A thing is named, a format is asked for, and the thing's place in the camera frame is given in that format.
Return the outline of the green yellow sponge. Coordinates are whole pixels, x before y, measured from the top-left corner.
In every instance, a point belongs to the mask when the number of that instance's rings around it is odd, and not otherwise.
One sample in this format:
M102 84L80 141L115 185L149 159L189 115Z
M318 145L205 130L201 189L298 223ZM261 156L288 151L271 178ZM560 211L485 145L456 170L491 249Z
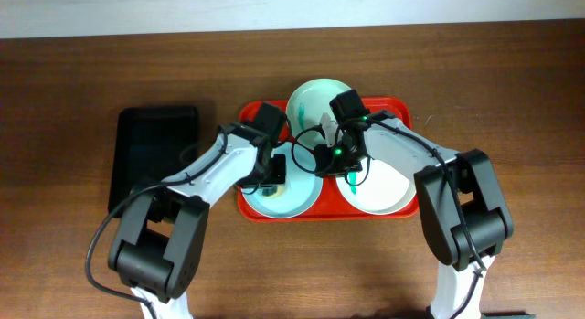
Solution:
M274 199L282 196L285 191L285 185L266 186L261 190L261 196L266 199Z

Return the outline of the light blue plate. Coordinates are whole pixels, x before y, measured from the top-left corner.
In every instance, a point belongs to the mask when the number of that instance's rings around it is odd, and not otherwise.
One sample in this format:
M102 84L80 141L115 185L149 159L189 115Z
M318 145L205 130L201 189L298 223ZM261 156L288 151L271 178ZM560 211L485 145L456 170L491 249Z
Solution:
M243 189L245 202L256 213L267 218L293 218L307 211L318 199L323 187L323 179L300 169L291 156L292 143L287 142L275 149L272 154L283 154L285 158L285 193L274 199L261 196L261 186L254 193L251 188Z

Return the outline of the mint green plate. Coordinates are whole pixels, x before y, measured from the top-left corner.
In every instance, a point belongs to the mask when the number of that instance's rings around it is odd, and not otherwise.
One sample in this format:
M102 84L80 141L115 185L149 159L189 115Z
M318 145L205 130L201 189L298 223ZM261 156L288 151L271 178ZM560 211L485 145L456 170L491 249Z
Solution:
M314 126L320 126L323 116L329 119L325 123L325 133L333 133L338 125L331 107L337 95L352 90L351 87L338 80L316 79L305 82L296 89L289 98L286 115L290 120L292 135L303 146L313 150L318 144L331 143L319 132L299 133Z

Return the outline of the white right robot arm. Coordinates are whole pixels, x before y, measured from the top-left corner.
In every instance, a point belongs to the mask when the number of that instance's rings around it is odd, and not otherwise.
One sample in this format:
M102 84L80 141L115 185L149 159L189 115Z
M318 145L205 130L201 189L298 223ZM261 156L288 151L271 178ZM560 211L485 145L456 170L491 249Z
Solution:
M486 153L458 152L416 134L387 112L331 120L324 137L321 176L342 175L364 158L392 165L410 180L424 238L439 262L432 318L480 318L484 281L514 223Z

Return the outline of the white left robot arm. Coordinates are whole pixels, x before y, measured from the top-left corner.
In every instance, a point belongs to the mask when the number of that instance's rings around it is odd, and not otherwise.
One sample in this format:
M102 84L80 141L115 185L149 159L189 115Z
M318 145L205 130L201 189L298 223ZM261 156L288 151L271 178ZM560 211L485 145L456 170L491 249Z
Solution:
M200 263L210 209L234 185L272 171L284 122L233 122L182 171L131 192L112 214L120 224L108 266L147 318L188 318L186 289Z

